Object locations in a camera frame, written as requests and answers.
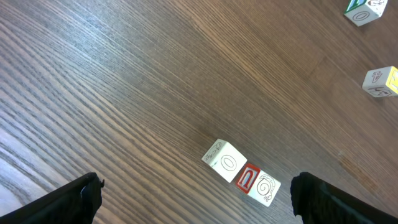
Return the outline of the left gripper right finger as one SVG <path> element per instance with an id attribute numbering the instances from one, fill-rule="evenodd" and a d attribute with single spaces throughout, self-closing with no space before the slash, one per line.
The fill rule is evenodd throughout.
<path id="1" fill-rule="evenodd" d="M 293 213 L 304 224 L 392 223 L 397 218 L 383 212 L 309 172 L 294 177 L 290 186 Z"/>

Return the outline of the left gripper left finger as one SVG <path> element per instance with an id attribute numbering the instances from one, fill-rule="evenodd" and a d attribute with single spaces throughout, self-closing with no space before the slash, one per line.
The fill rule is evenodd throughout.
<path id="1" fill-rule="evenodd" d="M 1 223 L 92 224 L 102 204 L 104 180 L 89 172 L 1 217 Z"/>

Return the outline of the white block red letter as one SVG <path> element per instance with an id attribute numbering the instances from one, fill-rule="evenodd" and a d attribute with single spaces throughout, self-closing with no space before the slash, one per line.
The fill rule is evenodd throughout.
<path id="1" fill-rule="evenodd" d="M 253 164 L 246 164 L 236 185 L 245 194 L 266 207 L 274 200 L 281 183 Z"/>

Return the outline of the white block faint drawing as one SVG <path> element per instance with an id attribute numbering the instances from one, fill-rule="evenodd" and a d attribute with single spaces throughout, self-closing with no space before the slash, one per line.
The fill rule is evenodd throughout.
<path id="1" fill-rule="evenodd" d="M 247 159 L 228 141 L 217 139 L 202 157 L 202 161 L 231 183 Z"/>

